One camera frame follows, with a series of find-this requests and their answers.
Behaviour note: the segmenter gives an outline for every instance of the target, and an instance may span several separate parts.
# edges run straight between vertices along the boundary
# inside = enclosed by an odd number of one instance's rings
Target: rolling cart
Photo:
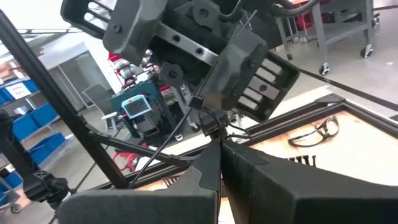
[[[21,205],[17,204],[18,193],[7,182],[0,177],[0,213],[10,209],[11,213],[17,214],[22,210]]]
[[[323,23],[322,13],[333,13],[335,16],[334,23]],[[344,22],[352,13],[361,13],[361,21]],[[287,58],[291,60],[292,54],[289,52],[287,42],[292,39],[302,39],[303,42],[317,39],[318,47],[322,54],[323,62],[319,68],[320,75],[326,75],[329,71],[327,47],[347,37],[351,37],[359,32],[364,32],[365,47],[360,51],[360,55],[368,58],[373,52],[373,27],[379,22],[378,17],[373,17],[373,1],[372,0],[331,0],[327,4],[317,4],[311,11],[313,25],[306,28],[304,21],[303,31],[286,36],[282,27],[281,19],[277,20],[284,49]]]

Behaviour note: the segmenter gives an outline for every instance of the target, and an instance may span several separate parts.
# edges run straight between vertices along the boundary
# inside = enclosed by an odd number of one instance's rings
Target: metal frame
[[[109,183],[97,186],[94,189],[110,189],[112,187],[117,189],[128,188],[129,182],[136,177],[138,172],[124,176],[117,165],[112,161],[108,153],[104,150],[101,143],[143,156],[151,156],[154,152],[140,146],[120,141],[111,136],[104,135],[90,127],[84,118],[73,108],[67,97],[56,85],[49,72],[34,55],[27,43],[2,11],[0,11],[0,29],[2,30],[2,32],[0,32],[0,39],[4,45],[9,49],[10,53],[13,54],[21,67],[35,82],[44,97],[46,97],[49,103],[55,108],[77,140],[81,142],[88,154],[110,180]],[[252,139],[243,144],[251,146],[257,142],[286,133],[287,131],[339,111],[348,111],[353,113],[355,116],[398,138],[398,124],[352,104],[344,98],[331,94],[315,100],[313,103],[249,128],[248,131],[252,135]],[[194,160],[195,156],[199,155],[199,153],[201,153],[207,146],[208,144],[192,149],[191,151],[179,156],[159,154],[157,159],[163,162],[149,167],[143,173],[144,175],[136,182],[135,188],[142,187],[143,185],[160,180],[163,177],[184,171],[189,167],[189,161]]]
[[[317,121],[319,119],[325,118],[332,114],[338,113],[340,111],[347,111],[354,116],[368,122],[369,124],[375,126],[376,128],[384,131],[385,133],[398,138],[398,124],[376,115],[334,93],[321,97],[312,103],[301,106],[295,110],[289,111],[288,113],[282,114],[275,118],[269,119],[261,124],[257,124],[248,129],[249,133],[252,135],[252,139],[243,142],[242,144],[246,146],[252,146],[259,142],[265,141],[267,139],[273,138],[280,134],[286,133],[293,129],[299,128],[305,124]],[[187,156],[197,156],[199,155],[208,144],[200,146],[191,151],[185,152],[180,155],[180,157]],[[160,162],[154,166],[151,166],[144,173],[145,175],[139,179],[135,188],[142,187],[147,184],[151,184],[161,178],[178,174],[186,170],[189,165],[184,166],[168,166],[164,162]],[[132,181],[138,172],[134,172],[126,176],[128,181]],[[97,186],[93,189],[109,189],[111,188],[111,183],[103,184]]]

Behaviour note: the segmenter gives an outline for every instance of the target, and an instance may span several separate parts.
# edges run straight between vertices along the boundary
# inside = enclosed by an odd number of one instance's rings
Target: black cable
[[[280,16],[280,17],[299,16],[299,15],[306,13],[310,9],[312,9],[312,7],[318,3],[319,3],[319,0],[311,0],[308,3],[306,3],[305,5],[300,6],[296,9],[286,9],[283,7],[279,7],[277,5],[273,5],[271,7],[271,14],[273,14],[275,16]]]
[[[254,15],[256,15],[257,10],[255,10],[253,12],[253,14],[251,14],[250,18],[246,21],[246,23],[240,28],[240,30],[237,31],[237,33],[231,38],[231,40],[228,42],[227,46],[225,48],[228,48],[232,41],[240,34],[240,32],[242,32],[242,30],[247,26],[247,24],[250,22],[250,20],[254,17]],[[203,79],[203,81],[201,82],[199,89],[196,93],[196,96],[200,96],[200,93],[202,92],[202,90],[204,89],[207,81],[210,78],[210,74],[213,72],[213,70],[216,67],[216,64],[218,63],[218,58],[216,59],[216,61],[214,62],[213,66],[211,66],[209,72],[206,74],[205,78]],[[167,139],[164,141],[164,143],[158,147],[155,151],[155,153],[149,158],[149,160],[147,161],[147,163],[144,165],[144,167],[140,170],[140,172],[136,175],[136,178],[134,178],[134,180],[130,183],[129,188],[133,189],[134,184],[137,182],[138,178],[145,172],[145,170],[149,167],[149,165],[153,162],[153,160],[156,158],[156,156],[166,147],[167,143],[169,143],[169,141],[171,140],[172,137],[174,137],[175,133],[178,131],[178,129],[181,127],[181,125],[185,122],[185,120],[188,118],[189,114],[192,111],[192,107],[189,107],[188,111],[184,114],[184,116],[182,117],[181,121],[178,123],[178,125],[174,128],[174,130],[172,131],[172,133],[167,137]]]
[[[229,125],[230,125],[232,128],[235,128],[235,129],[238,129],[238,130],[240,130],[240,131],[243,131],[246,135],[243,136],[243,135],[240,135],[240,134],[229,134],[229,135],[227,135],[227,139],[229,139],[229,138],[251,139],[251,134],[250,134],[249,131],[247,131],[246,129],[241,128],[241,127],[238,127],[238,126],[235,126],[235,125],[233,125],[233,124],[229,124]]]
[[[291,3],[289,0],[278,0],[278,4],[280,4],[284,9],[294,9],[293,3]]]
[[[120,133],[120,130],[118,130],[115,134],[114,134],[114,138]],[[84,175],[84,177],[80,180],[80,182],[76,185],[76,187],[73,189],[75,191],[75,193],[77,193],[77,190],[81,187],[81,185],[83,184],[83,182],[87,179],[87,177],[89,176],[89,174],[91,173],[91,171],[93,171],[94,167],[97,165],[96,162],[94,162],[93,165],[91,165],[91,167],[88,169],[88,171],[86,172],[86,174]]]
[[[239,12],[240,12],[240,9],[242,8],[242,5],[243,5],[243,1],[238,0],[238,2],[235,5],[235,8],[232,10],[231,13],[229,13],[227,15],[220,13],[218,18],[223,22],[231,22],[231,21],[234,21],[235,19],[238,20]]]
[[[214,112],[212,112],[211,110],[209,110],[208,108],[204,107],[202,109],[203,112],[205,112],[206,114],[210,115],[216,122],[217,122],[217,126],[218,126],[218,139],[220,140],[220,145],[223,145],[223,130],[222,130],[222,126],[221,126],[221,122],[220,120],[217,118],[217,116],[214,114]]]
[[[55,220],[57,219],[56,214],[54,214],[54,216],[52,217],[52,219],[50,220],[49,224],[53,224],[55,222]]]

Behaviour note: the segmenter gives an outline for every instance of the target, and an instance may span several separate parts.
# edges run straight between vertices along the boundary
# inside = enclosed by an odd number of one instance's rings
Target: blue bin
[[[35,93],[37,92],[39,89],[37,88],[36,84],[32,81],[32,80],[26,80],[24,81],[24,84],[26,86],[26,88],[31,92],[31,93]]]
[[[30,113],[27,113],[24,116],[16,119],[13,124],[14,134],[19,141],[33,134],[38,130],[38,128],[38,125],[32,119]]]
[[[32,111],[30,114],[32,115],[32,118],[38,127],[48,125],[49,122],[58,116],[57,112],[55,112],[54,108],[52,108],[49,103],[42,105],[41,107]]]
[[[46,140],[46,147],[47,147],[47,150],[50,151],[50,153],[55,151],[58,147],[60,147],[66,141],[66,139],[62,133],[53,134],[52,136],[49,136],[49,137],[45,138],[44,140]]]
[[[0,195],[1,195],[3,192],[6,192],[6,191],[7,191],[7,187],[4,186],[3,184],[0,184]]]
[[[35,161],[35,163],[38,165],[50,155],[50,151],[45,146],[44,140],[37,143],[31,150],[28,151],[33,161]]]
[[[66,139],[62,133],[53,134],[37,143],[28,153],[33,158],[33,161],[40,164],[65,141]]]
[[[13,189],[22,184],[22,178],[19,176],[19,174],[16,171],[12,171],[10,175],[8,175],[4,180]]]
[[[0,105],[4,104],[5,102],[7,102],[6,98],[3,96],[3,94],[0,92]]]
[[[5,88],[0,88],[0,94],[4,97],[6,101],[13,101],[15,98],[6,90]]]

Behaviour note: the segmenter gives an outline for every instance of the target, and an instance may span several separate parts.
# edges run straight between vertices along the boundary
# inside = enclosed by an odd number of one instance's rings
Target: wooden board
[[[318,168],[377,184],[398,185],[398,139],[348,112],[335,115],[339,133],[315,147],[292,147],[287,140],[310,133],[325,118],[251,147],[282,158],[316,155]]]

